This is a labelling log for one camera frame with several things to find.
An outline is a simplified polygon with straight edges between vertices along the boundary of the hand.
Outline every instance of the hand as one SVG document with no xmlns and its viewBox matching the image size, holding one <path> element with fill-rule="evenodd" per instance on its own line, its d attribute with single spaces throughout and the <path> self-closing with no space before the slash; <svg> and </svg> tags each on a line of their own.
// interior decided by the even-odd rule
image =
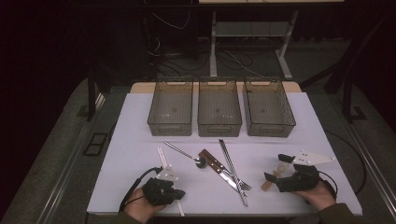
<svg viewBox="0 0 396 224">
<path fill-rule="evenodd" d="M 143 190 L 141 188 L 136 189 L 129 197 L 128 202 L 142 196 L 144 196 Z M 142 197 L 134 202 L 128 203 L 123 212 L 141 223 L 146 223 L 156 212 L 164 208 L 164 205 L 153 206 L 145 197 Z"/>
<path fill-rule="evenodd" d="M 297 194 L 306 199 L 317 211 L 321 211 L 333 204 L 336 204 L 334 197 L 329 192 L 326 185 L 321 181 L 318 182 L 314 189 L 294 191 L 293 194 Z"/>
</svg>

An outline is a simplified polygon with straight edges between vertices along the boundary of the gray translucent bin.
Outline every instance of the gray translucent bin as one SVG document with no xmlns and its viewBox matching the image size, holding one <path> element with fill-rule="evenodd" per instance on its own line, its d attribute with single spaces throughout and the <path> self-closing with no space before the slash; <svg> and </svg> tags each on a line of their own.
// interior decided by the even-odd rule
<svg viewBox="0 0 396 224">
<path fill-rule="evenodd" d="M 289 136 L 296 121 L 280 78 L 245 77 L 243 92 L 248 135 Z"/>
<path fill-rule="evenodd" d="M 158 77 L 148 115 L 153 136 L 190 136 L 193 77 Z"/>
<path fill-rule="evenodd" d="M 198 131 L 201 137 L 237 137 L 242 118 L 234 77 L 201 77 Z"/>
</svg>

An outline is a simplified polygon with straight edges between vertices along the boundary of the spoon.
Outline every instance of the spoon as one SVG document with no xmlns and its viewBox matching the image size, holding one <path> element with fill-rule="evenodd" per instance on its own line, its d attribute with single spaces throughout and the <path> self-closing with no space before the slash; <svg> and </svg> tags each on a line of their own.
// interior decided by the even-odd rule
<svg viewBox="0 0 396 224">
<path fill-rule="evenodd" d="M 165 144 L 167 146 L 171 147 L 172 149 L 180 152 L 181 154 L 185 155 L 186 157 L 188 157 L 190 159 L 193 159 L 195 161 L 195 165 L 198 166 L 198 168 L 202 169 L 202 168 L 205 168 L 207 166 L 207 162 L 206 162 L 205 158 L 202 158 L 202 157 L 194 158 L 194 157 L 190 156 L 189 154 L 185 153 L 184 151 L 178 149 L 177 147 L 172 146 L 172 144 L 170 144 L 168 142 L 165 142 Z"/>
</svg>

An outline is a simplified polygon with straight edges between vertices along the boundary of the sleeve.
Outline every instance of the sleeve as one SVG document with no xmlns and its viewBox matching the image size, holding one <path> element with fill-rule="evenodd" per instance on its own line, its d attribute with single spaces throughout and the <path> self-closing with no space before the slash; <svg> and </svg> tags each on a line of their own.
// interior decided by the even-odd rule
<svg viewBox="0 0 396 224">
<path fill-rule="evenodd" d="M 320 221 L 325 224 L 363 224 L 364 222 L 355 217 L 346 204 L 337 203 L 318 212 Z"/>
<path fill-rule="evenodd" d="M 114 224 L 142 224 L 142 223 L 132 217 L 129 217 L 124 212 L 119 212 Z"/>
</svg>

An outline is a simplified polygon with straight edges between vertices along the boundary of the person's left hand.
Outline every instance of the person's left hand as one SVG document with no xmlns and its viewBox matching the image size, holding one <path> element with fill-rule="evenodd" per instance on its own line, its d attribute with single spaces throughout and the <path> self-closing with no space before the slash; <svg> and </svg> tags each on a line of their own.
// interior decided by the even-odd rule
<svg viewBox="0 0 396 224">
<path fill-rule="evenodd" d="M 136 189 L 129 197 L 128 202 L 142 196 L 144 196 L 142 188 Z M 128 203 L 123 212 L 141 223 L 146 223 L 156 212 L 164 208 L 165 205 L 153 206 L 145 197 L 142 197 L 134 202 Z"/>
</svg>

